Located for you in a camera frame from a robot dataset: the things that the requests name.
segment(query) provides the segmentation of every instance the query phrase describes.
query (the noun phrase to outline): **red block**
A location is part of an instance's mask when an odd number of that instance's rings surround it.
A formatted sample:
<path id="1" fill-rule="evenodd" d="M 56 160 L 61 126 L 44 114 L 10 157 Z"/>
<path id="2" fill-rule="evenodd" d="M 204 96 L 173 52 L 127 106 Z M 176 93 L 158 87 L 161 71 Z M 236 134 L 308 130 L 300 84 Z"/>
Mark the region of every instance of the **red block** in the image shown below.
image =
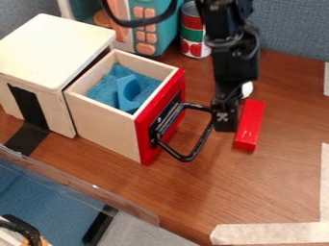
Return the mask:
<path id="1" fill-rule="evenodd" d="M 261 132 L 266 103 L 247 99 L 240 117 L 240 125 L 234 141 L 236 149 L 254 152 Z"/>

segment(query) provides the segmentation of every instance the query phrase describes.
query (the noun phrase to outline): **wooden table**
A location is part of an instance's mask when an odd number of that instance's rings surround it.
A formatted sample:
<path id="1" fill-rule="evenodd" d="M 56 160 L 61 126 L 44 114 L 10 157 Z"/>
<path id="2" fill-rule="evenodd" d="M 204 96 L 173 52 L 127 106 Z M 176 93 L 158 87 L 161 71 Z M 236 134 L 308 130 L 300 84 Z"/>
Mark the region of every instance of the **wooden table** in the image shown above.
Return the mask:
<path id="1" fill-rule="evenodd" d="M 172 48 L 158 60 L 185 68 L 187 101 L 209 105 L 211 58 L 192 60 Z M 210 244 L 220 223 L 316 222 L 320 149 L 329 142 L 324 62 L 264 51 L 261 75 L 252 97 L 266 101 L 266 116 L 252 155 L 232 148 L 234 134 L 213 132 L 191 163 L 161 152 L 144 167 L 80 137 L 57 134 L 31 157 L 154 212 L 161 227 L 201 245 Z M 189 152 L 208 120 L 188 111 L 170 144 Z M 21 124 L 0 110 L 0 143 Z"/>

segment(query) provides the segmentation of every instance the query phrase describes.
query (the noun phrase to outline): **black handle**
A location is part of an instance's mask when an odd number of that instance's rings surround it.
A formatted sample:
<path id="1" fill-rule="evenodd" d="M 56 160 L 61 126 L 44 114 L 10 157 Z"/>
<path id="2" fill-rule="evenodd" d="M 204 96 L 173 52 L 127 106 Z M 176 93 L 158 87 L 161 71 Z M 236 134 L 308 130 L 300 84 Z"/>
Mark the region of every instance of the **black handle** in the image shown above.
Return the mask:
<path id="1" fill-rule="evenodd" d="M 175 149 L 173 149 L 172 147 L 170 147 L 168 144 L 164 143 L 162 141 L 162 137 L 165 135 L 166 131 L 170 128 L 170 126 L 172 125 L 173 122 L 175 122 L 175 120 L 177 119 L 177 117 L 185 110 L 190 109 L 190 110 L 195 110 L 195 111 L 204 111 L 204 112 L 208 112 L 210 114 L 211 110 L 209 107 L 205 107 L 202 105 L 197 105 L 197 104 L 191 104 L 191 103 L 183 103 L 180 104 L 176 110 L 171 113 L 164 121 L 162 124 L 160 124 L 157 129 L 155 130 L 155 145 L 156 146 L 161 146 L 164 150 L 166 150 L 173 158 L 182 161 L 182 162 L 190 162 L 192 160 L 194 160 L 197 155 L 200 153 L 203 145 L 206 143 L 209 135 L 211 134 L 214 125 L 215 125 L 215 119 L 212 115 L 212 118 L 207 126 L 207 128 L 205 129 L 205 131 L 203 132 L 202 136 L 199 138 L 199 140 L 197 141 L 196 145 L 194 146 L 193 150 L 190 152 L 189 155 L 184 156 L 182 154 L 180 154 L 179 152 L 177 152 Z"/>

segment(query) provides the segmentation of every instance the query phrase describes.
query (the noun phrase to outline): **wooden box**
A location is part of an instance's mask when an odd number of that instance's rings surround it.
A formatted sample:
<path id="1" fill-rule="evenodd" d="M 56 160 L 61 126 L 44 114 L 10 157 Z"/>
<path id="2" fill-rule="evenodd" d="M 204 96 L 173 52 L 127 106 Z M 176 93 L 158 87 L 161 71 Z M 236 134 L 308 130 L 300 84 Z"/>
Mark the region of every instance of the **wooden box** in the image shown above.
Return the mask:
<path id="1" fill-rule="evenodd" d="M 85 96 L 114 63 L 162 81 L 134 114 Z M 78 135 L 144 165 L 160 151 L 151 146 L 149 127 L 178 93 L 184 101 L 184 70 L 119 50 L 113 50 L 64 92 Z M 177 123 L 164 137 L 172 134 Z"/>
<path id="2" fill-rule="evenodd" d="M 74 137 L 63 89 L 114 39 L 113 30 L 37 15 L 0 40 L 0 104 L 4 111 Z"/>

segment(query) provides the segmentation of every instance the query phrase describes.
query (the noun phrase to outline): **blue foam block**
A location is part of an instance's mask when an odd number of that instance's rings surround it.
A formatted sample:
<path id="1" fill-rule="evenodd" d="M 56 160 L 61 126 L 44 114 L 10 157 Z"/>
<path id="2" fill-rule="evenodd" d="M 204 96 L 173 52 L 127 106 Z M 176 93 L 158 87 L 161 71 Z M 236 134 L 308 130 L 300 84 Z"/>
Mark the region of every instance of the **blue foam block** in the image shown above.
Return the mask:
<path id="1" fill-rule="evenodd" d="M 140 94 L 141 89 L 135 75 L 129 75 L 116 80 L 117 99 L 121 111 L 134 113 L 140 102 L 133 102 L 133 98 Z"/>
<path id="2" fill-rule="evenodd" d="M 111 72 L 106 74 L 99 84 L 91 88 L 86 93 L 86 96 L 90 99 L 119 109 L 115 80 L 127 77 L 129 75 L 136 76 L 136 80 L 140 87 L 140 93 L 134 96 L 131 101 L 139 102 L 141 105 L 161 83 L 159 80 L 152 79 L 123 65 L 115 63 L 111 69 Z"/>

